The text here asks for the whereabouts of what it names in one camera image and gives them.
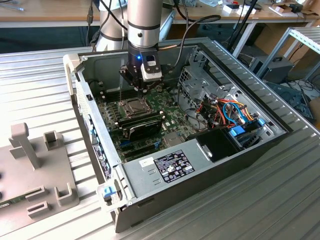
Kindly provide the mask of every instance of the gray plastic bracket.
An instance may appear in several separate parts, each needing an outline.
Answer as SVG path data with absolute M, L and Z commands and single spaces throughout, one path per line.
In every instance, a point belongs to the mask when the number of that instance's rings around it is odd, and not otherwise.
M 36 200 L 38 198 L 45 196 L 47 193 L 48 192 L 47 192 L 45 186 L 42 185 L 40 187 L 34 188 L 34 189 L 26 192 L 25 199 L 27 199 L 30 202 L 30 201 L 33 201 L 33 200 Z
M 21 147 L 20 142 L 13 140 L 11 137 L 9 137 L 9 141 L 10 141 L 12 147 L 14 147 L 14 148 Z
M 47 201 L 43 201 L 33 206 L 27 207 L 26 211 L 30 218 L 35 218 L 49 212 L 50 206 L 48 205 Z
M 70 186 L 70 183 L 68 182 L 66 185 L 67 185 L 68 193 L 65 195 L 63 195 L 62 192 L 60 192 L 57 187 L 54 187 L 55 198 L 59 206 L 63 206 L 65 204 L 72 202 L 72 200 L 75 197 L 75 195 L 73 194 L 73 190 Z
M 35 150 L 33 149 L 29 139 L 29 129 L 27 124 L 19 123 L 11 126 L 11 138 L 14 141 L 20 143 L 21 147 L 23 148 L 25 154 L 27 155 L 28 159 L 30 160 L 33 170 L 39 169 L 41 167 L 41 162 L 38 159 Z
M 16 159 L 16 160 L 20 159 L 26 155 L 22 146 L 17 146 L 15 148 L 9 149 L 9 151 L 12 154 L 12 156 L 14 157 L 14 159 Z
M 61 133 L 28 140 L 22 123 L 12 126 L 11 135 L 11 144 L 0 147 L 0 238 L 80 201 Z M 30 162 L 41 167 L 34 170 Z
M 43 140 L 48 151 L 60 148 L 62 139 L 57 136 L 56 131 L 49 131 L 43 134 Z

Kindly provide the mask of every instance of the open computer chassis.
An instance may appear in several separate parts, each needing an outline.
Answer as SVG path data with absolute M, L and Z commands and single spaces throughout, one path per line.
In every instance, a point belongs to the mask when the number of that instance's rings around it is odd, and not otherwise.
M 179 65 L 143 99 L 119 74 L 127 55 L 79 54 L 71 96 L 117 233 L 247 168 L 292 132 L 201 42 L 185 45 Z M 177 55 L 161 51 L 160 62 Z

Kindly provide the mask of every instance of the circuit board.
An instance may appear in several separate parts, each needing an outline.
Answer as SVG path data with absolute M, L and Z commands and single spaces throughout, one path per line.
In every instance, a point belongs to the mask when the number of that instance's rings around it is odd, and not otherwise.
M 143 100 L 139 100 L 141 103 L 138 104 L 136 104 L 137 97 L 112 102 L 107 102 L 101 97 L 96 97 L 95 100 L 113 144 L 123 162 L 182 143 L 189 135 L 197 132 L 166 89 L 162 92 L 155 89 L 151 90 L 143 97 Z M 143 118 L 144 115 L 147 117 L 148 114 L 152 113 L 163 113 L 160 131 L 139 140 L 129 141 L 127 136 L 124 136 L 123 129 L 119 128 L 117 123 L 119 120 L 134 118 L 131 114 L 135 112 L 139 113 L 140 118 Z

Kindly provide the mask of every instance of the green printed circuit board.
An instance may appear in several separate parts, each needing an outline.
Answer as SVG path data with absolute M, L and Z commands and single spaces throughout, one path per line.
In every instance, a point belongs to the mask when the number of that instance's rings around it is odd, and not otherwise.
M 123 162 L 178 145 L 197 132 L 166 89 L 153 89 L 142 99 L 136 92 L 122 95 L 122 100 L 119 95 L 95 100 Z

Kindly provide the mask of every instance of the yellow wire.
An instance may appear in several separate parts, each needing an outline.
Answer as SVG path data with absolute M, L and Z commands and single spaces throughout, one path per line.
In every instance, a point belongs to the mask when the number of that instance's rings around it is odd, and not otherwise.
M 230 101 L 230 103 L 239 104 L 240 106 L 244 106 L 243 103 L 238 102 L 238 101 Z M 246 112 L 246 114 L 247 114 L 247 118 L 248 118 L 250 121 L 255 120 L 255 119 L 249 114 L 247 108 L 245 108 L 245 112 Z

